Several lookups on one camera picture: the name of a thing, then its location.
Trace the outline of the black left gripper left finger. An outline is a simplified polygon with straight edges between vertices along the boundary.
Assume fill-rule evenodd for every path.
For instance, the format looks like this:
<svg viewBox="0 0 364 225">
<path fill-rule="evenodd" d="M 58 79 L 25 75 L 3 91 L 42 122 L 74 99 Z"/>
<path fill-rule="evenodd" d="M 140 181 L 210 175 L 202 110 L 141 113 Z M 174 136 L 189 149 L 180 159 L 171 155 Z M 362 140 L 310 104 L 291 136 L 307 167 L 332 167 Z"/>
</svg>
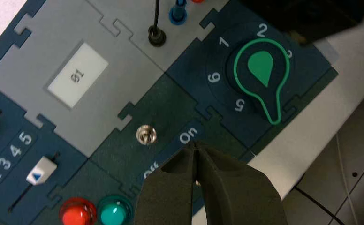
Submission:
<svg viewBox="0 0 364 225">
<path fill-rule="evenodd" d="M 190 225 L 195 177 L 196 144 L 190 142 L 145 179 L 134 224 Z"/>
</svg>

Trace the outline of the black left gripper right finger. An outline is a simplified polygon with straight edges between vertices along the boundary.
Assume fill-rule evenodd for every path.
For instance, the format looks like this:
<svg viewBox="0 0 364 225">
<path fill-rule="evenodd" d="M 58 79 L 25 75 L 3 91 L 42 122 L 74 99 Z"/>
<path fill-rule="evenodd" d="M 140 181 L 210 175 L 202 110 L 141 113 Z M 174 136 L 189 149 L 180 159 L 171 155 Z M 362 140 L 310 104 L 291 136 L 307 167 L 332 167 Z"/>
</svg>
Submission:
<svg viewBox="0 0 364 225">
<path fill-rule="evenodd" d="M 259 170 L 196 143 L 197 181 L 209 225 L 286 225 L 281 197 Z"/>
</svg>

